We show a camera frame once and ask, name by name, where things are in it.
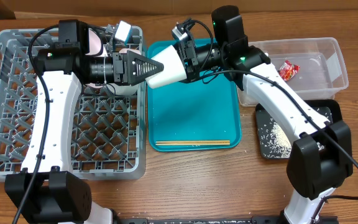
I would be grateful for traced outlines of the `white paper cup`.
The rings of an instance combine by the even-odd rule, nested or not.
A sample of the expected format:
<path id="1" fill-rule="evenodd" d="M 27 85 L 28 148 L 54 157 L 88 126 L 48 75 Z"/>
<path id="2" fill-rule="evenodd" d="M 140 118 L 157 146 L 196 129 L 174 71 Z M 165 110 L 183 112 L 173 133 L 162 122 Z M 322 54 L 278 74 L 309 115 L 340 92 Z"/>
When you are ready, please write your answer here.
<path id="1" fill-rule="evenodd" d="M 181 58 L 173 45 L 169 45 L 163 51 L 153 56 L 152 60 L 162 63 L 163 70 L 146 78 L 150 88 L 159 88 L 187 78 Z"/>

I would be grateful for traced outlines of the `red snack wrapper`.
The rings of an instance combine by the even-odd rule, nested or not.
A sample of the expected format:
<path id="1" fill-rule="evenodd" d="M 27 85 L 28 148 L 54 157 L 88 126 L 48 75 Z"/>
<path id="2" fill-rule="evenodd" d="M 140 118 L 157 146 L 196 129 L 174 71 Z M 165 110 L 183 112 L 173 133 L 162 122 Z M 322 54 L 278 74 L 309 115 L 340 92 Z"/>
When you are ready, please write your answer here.
<path id="1" fill-rule="evenodd" d="M 292 64 L 290 61 L 286 60 L 278 70 L 278 73 L 284 81 L 289 81 L 299 72 L 299 70 L 299 65 Z"/>

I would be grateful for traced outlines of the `white rice pile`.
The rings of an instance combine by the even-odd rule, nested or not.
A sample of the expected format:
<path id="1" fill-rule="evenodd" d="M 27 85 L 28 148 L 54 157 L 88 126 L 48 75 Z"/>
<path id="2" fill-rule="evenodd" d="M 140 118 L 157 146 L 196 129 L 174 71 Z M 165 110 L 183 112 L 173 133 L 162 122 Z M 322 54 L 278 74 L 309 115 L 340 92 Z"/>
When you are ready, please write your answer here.
<path id="1" fill-rule="evenodd" d="M 256 110 L 260 154 L 265 159 L 288 159 L 291 144 L 278 123 L 265 111 Z"/>

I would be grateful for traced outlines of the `pink small bowl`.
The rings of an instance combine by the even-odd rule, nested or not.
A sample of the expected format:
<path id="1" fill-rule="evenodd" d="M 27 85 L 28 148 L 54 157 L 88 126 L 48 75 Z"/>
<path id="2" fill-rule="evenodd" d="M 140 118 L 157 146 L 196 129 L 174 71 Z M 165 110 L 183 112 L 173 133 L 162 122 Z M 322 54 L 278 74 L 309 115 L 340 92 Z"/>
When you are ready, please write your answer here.
<path id="1" fill-rule="evenodd" d="M 119 51 L 119 57 L 123 59 L 134 59 L 138 58 L 139 56 L 142 56 L 142 53 L 140 50 L 137 49 L 121 49 Z"/>

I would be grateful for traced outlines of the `grey-white shallow bowl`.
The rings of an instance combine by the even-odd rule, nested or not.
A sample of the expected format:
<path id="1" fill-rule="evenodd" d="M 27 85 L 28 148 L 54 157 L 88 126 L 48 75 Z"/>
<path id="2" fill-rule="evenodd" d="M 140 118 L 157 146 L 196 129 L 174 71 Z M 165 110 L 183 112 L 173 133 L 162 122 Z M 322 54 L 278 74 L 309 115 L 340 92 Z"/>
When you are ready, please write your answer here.
<path id="1" fill-rule="evenodd" d="M 117 96 L 131 96 L 138 90 L 138 85 L 134 86 L 119 86 L 115 83 L 108 83 L 107 88 Z"/>

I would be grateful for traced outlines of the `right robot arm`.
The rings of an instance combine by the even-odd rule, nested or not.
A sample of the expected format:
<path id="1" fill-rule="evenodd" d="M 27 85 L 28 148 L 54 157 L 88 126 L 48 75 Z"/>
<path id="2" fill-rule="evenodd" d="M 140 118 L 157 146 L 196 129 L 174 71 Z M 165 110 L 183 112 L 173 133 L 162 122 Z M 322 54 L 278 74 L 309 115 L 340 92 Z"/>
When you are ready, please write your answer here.
<path id="1" fill-rule="evenodd" d="M 287 176 L 294 191 L 278 222 L 324 223 L 320 217 L 324 204 L 353 173 L 348 125 L 328 120 L 285 83 L 267 54 L 249 44 L 236 6 L 219 7 L 211 18 L 211 42 L 202 47 L 196 46 L 191 34 L 194 19 L 176 24 L 172 30 L 185 68 L 182 82 L 223 74 L 257 100 L 291 144 Z"/>

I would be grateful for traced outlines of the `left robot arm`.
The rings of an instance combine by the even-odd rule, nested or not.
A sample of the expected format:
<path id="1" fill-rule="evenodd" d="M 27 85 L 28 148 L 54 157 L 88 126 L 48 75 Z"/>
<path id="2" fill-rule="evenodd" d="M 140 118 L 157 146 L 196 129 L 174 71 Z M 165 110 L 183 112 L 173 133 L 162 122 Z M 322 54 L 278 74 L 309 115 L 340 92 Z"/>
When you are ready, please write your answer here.
<path id="1" fill-rule="evenodd" d="M 21 171 L 7 175 L 4 190 L 29 223 L 118 223 L 117 213 L 92 199 L 73 173 L 71 138 L 83 85 L 133 86 L 161 72 L 161 62 L 135 52 L 90 54 L 91 25 L 72 19 L 57 25 L 58 40 L 29 55 L 37 77 L 37 108 Z"/>

